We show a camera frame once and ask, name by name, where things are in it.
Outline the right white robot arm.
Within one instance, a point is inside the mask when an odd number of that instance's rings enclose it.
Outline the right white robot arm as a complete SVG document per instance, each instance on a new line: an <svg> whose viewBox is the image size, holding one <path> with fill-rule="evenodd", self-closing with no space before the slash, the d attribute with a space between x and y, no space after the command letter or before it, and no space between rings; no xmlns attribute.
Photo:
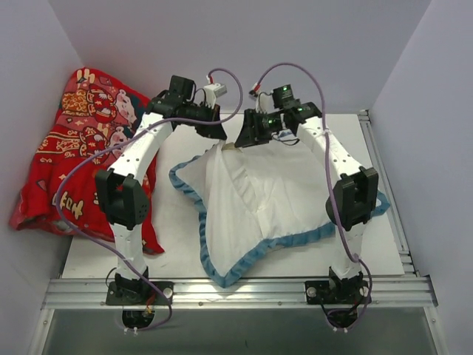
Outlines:
<svg viewBox="0 0 473 355"><path fill-rule="evenodd" d="M269 143L272 136L290 130L324 164L329 197L325 209L336 225L339 248L329 268L332 279L327 285L330 298L345 302L361 288L361 247L364 230L375 211L378 173L366 168L343 147L328 128L324 113L312 102L294 98L290 85L271 94L273 112L246 109L236 140L237 148Z"/></svg>

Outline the blue white bear pillowcase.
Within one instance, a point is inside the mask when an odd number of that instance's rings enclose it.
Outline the blue white bear pillowcase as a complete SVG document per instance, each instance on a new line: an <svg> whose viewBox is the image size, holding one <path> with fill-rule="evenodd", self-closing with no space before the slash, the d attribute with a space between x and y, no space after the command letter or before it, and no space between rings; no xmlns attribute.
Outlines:
<svg viewBox="0 0 473 355"><path fill-rule="evenodd" d="M241 279L274 249L331 238L323 166L302 143L222 151L220 141L169 172L198 213L200 262L220 287Z"/></svg>

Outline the white pillow yellow edge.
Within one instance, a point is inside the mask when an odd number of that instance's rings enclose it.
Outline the white pillow yellow edge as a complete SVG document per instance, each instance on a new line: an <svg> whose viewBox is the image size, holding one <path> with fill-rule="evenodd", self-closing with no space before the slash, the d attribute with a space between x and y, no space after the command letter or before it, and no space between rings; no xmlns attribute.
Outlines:
<svg viewBox="0 0 473 355"><path fill-rule="evenodd" d="M234 145L234 142L223 144L221 150L223 152L224 151L231 151L231 152L240 152L241 151L241 149L239 147L236 147Z"/></svg>

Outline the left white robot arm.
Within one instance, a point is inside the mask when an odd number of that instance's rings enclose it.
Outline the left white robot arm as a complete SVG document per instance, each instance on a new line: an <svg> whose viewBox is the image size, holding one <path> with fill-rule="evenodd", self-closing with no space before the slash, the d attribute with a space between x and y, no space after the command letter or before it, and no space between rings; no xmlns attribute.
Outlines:
<svg viewBox="0 0 473 355"><path fill-rule="evenodd" d="M95 176L101 211L106 215L120 253L115 274L116 292L133 304L149 297L148 267L143 256L142 224L151 209L143 187L145 174L157 151L184 118L204 138L224 140L218 97L227 92L223 84L209 79L204 100L193 101L195 83L177 75L169 88L150 100L141 123L120 157Z"/></svg>

